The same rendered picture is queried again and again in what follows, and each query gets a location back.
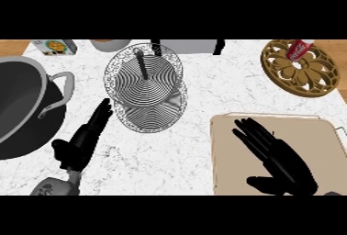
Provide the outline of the pale grey appliance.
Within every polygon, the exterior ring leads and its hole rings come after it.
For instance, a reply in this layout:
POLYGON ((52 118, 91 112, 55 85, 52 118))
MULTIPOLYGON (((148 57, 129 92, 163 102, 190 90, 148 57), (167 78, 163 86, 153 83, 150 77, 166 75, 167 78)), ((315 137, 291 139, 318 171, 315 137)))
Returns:
POLYGON ((224 39, 153 39, 161 51, 172 50, 176 54, 210 53, 221 55, 225 47, 224 39))

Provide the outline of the small printed box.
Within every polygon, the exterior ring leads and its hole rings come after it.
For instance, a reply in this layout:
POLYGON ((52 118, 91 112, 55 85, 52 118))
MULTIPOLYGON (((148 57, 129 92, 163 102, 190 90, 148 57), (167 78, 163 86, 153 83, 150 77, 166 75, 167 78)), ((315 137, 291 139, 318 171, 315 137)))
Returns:
POLYGON ((76 55, 77 46, 71 39, 33 39, 32 43, 48 56, 76 55))

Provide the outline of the brown carved wooden trivet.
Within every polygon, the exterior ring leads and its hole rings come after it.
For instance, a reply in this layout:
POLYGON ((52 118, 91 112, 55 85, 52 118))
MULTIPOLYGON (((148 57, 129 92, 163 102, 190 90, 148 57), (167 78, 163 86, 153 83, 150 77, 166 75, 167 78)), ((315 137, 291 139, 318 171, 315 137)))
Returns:
POLYGON ((293 39, 274 39, 260 54, 260 63, 274 83, 291 94, 321 97, 339 86, 339 66, 317 45, 297 62, 286 54, 293 39))

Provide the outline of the beige tray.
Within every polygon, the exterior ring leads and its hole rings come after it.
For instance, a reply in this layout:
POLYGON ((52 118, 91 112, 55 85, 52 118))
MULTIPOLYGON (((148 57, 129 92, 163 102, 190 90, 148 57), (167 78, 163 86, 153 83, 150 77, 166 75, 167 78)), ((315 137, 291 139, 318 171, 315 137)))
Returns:
POLYGON ((318 117, 228 114, 210 120, 215 194, 262 196, 247 184, 249 176, 269 176, 262 161, 232 133, 237 119, 253 118, 303 157, 314 173, 317 195, 336 192, 347 196, 347 152, 333 124, 318 117))

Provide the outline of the grey bowl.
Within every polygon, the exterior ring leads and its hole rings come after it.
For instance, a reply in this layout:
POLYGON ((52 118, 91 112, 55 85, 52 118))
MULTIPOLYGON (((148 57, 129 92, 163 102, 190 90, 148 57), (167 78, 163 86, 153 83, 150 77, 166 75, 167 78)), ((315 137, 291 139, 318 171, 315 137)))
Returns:
POLYGON ((92 45, 102 52, 122 50, 130 43, 130 39, 94 39, 92 45))

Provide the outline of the red can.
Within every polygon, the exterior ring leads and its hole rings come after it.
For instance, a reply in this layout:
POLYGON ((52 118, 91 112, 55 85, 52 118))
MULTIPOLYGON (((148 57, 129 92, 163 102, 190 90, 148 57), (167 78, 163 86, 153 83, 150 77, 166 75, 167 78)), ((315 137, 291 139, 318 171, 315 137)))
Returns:
POLYGON ((287 52, 287 58, 293 62, 297 62, 302 59, 311 47, 314 46, 314 43, 315 43, 314 39, 297 39, 291 43, 290 50, 287 52))

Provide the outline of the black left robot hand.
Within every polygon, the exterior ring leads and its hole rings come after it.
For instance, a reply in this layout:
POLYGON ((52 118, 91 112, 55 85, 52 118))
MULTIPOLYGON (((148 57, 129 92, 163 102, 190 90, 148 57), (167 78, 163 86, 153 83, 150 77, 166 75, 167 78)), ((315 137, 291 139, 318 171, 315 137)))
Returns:
POLYGON ((55 158, 61 161, 61 169, 82 172, 88 167, 111 115, 110 99, 105 98, 94 111, 89 122, 80 126, 71 140, 54 140, 52 147, 55 158))

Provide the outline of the large dark grey pot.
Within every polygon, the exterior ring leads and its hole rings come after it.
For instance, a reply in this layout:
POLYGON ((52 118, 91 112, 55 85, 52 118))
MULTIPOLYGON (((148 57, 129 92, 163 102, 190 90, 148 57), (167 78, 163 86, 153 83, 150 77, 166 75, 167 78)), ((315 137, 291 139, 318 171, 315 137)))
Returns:
POLYGON ((49 75, 26 56, 0 57, 0 160, 26 156, 55 137, 74 94, 74 74, 49 75))

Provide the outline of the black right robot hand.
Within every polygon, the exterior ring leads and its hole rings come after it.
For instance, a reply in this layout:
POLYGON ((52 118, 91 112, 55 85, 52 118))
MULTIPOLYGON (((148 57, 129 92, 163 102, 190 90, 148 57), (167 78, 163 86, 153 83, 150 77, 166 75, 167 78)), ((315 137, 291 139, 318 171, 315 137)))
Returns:
POLYGON ((314 196, 319 185, 296 150, 253 118, 237 119, 235 124, 238 127, 232 132, 272 175, 250 176, 247 184, 269 195, 314 196))

